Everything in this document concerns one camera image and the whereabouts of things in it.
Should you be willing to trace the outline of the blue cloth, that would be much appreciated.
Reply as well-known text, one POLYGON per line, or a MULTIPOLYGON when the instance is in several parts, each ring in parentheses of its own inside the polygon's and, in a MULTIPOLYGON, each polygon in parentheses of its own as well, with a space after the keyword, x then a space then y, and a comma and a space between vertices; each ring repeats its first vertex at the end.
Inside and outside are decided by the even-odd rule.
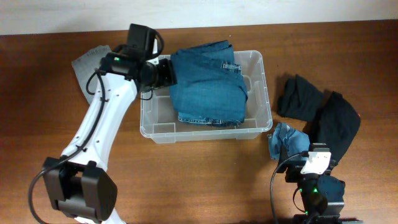
POLYGON ((310 140, 307 134, 294 129, 286 123, 279 123, 272 134, 268 135, 270 157, 279 160, 282 147, 285 148, 287 155, 292 156, 302 151, 307 151, 310 140))

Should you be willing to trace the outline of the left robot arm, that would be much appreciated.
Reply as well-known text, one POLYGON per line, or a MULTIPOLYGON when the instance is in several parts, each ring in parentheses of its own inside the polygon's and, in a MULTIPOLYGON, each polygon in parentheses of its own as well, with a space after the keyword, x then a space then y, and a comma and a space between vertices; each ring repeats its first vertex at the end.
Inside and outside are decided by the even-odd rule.
POLYGON ((48 157, 29 186, 44 179, 54 210, 80 223, 122 223, 118 188, 107 174, 109 155, 123 117, 141 93, 176 84, 172 63, 160 59, 164 40, 154 29, 131 24, 127 42, 107 53, 93 72, 98 84, 77 133, 59 158, 48 157))

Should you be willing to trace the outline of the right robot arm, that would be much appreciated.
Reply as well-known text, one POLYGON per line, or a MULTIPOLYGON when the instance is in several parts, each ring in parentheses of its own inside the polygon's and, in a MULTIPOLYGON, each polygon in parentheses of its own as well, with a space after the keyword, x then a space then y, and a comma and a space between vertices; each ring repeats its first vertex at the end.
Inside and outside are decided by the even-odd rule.
POLYGON ((341 218, 345 206, 346 184, 331 175, 335 161, 326 144, 311 144, 306 151, 289 154, 282 146, 274 174, 285 174, 287 183, 295 183, 303 202, 301 214, 292 223, 363 223, 357 218, 341 218))

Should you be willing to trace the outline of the light washed jeans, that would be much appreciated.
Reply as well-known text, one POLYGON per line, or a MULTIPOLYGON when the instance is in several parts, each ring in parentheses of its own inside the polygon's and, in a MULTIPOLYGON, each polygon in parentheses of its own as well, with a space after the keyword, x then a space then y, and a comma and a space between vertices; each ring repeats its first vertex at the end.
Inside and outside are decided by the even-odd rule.
POLYGON ((93 95, 90 95, 87 92, 86 84, 95 69, 100 67, 101 59, 110 51, 111 48, 108 45, 99 45, 72 61, 72 67, 74 69, 76 79, 88 104, 92 102, 93 95))

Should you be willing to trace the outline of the black garment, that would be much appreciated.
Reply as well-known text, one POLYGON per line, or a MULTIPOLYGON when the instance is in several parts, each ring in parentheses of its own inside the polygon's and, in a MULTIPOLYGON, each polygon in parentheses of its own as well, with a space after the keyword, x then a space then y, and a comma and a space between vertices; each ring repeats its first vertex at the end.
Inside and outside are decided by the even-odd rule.
POLYGON ((284 93, 277 102, 277 113, 286 118, 313 121, 323 97, 317 87, 296 75, 286 81, 284 93))
POLYGON ((361 124, 360 115, 338 92, 332 92, 317 111, 309 137, 312 143, 325 143, 338 164, 350 147, 361 124))

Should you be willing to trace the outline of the dark blue jeans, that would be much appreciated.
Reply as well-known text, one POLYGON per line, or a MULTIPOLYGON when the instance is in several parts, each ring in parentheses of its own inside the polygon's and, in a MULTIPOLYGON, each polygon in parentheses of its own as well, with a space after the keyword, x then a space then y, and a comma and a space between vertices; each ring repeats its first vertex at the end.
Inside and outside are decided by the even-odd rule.
POLYGON ((248 90, 232 44, 222 40, 179 49, 170 59, 177 77, 170 99, 180 122, 216 127, 244 123, 248 90))

